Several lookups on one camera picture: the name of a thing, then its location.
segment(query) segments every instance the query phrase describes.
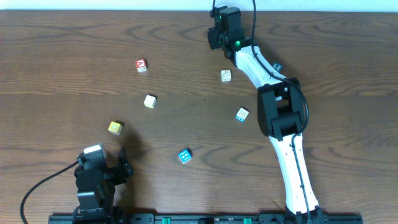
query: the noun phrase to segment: green connector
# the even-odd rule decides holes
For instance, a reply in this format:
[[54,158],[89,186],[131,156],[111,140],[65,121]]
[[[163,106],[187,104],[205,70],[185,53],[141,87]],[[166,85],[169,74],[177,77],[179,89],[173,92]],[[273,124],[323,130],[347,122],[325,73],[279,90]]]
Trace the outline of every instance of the green connector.
[[162,224],[170,224],[172,222],[171,218],[162,218]]
[[251,224],[251,218],[244,218],[243,224]]

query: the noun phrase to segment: yellow block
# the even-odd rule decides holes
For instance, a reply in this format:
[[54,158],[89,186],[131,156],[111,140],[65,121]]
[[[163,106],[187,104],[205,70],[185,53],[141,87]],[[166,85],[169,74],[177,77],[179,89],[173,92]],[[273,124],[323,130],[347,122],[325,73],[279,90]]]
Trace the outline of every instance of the yellow block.
[[122,125],[112,121],[111,124],[109,125],[108,131],[112,134],[117,134],[120,135],[120,132],[122,132]]

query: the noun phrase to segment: blue block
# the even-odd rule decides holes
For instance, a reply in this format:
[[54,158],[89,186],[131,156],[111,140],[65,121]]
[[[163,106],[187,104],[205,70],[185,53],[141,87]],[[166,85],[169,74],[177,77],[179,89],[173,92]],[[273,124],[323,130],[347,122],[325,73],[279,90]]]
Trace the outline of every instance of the blue block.
[[278,72],[280,72],[282,70],[282,65],[278,64],[278,63],[274,63],[272,65],[272,68],[274,68],[275,70],[277,70]]
[[178,154],[178,158],[180,158],[181,162],[184,164],[192,159],[191,154],[188,149],[184,149],[182,152]]
[[238,115],[236,115],[236,119],[238,120],[238,121],[244,121],[244,119],[243,118],[241,118],[241,117],[239,117]]

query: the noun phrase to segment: wooden table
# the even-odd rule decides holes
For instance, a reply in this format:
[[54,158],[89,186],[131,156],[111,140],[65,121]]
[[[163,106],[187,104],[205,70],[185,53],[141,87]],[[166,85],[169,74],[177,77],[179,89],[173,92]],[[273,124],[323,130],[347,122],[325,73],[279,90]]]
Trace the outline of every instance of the wooden table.
[[[248,35],[252,13],[242,20]],[[207,12],[1,11],[0,223],[20,223],[25,193],[97,142],[114,156],[127,149],[136,174],[115,199],[127,212],[283,210],[256,89],[210,50],[213,25]],[[261,12],[256,28],[265,58],[308,98],[305,159],[321,207],[397,223],[398,14]],[[143,105],[148,93],[155,109]],[[108,132],[115,119],[126,124],[120,136]],[[185,147],[193,160],[183,165]],[[46,223],[77,205],[71,169],[35,190],[25,213]]]

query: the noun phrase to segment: white block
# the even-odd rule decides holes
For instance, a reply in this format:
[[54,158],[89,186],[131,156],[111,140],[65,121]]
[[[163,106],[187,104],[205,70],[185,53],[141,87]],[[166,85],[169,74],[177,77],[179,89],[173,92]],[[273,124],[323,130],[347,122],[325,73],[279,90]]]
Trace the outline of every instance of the white block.
[[230,70],[222,70],[221,71],[221,81],[222,82],[231,81],[231,71]]
[[155,104],[156,104],[156,97],[150,95],[147,95],[147,97],[145,97],[144,105],[146,107],[153,108],[155,107]]
[[88,153],[99,151],[99,150],[102,151],[102,155],[104,156],[104,158],[106,158],[106,152],[105,152],[105,149],[104,149],[104,146],[102,145],[102,143],[98,143],[94,146],[89,146],[89,147],[85,148],[83,150],[83,152],[85,154],[88,154]]
[[238,113],[236,114],[236,119],[243,122],[248,115],[249,115],[249,112],[247,110],[241,108],[241,109],[239,109]]

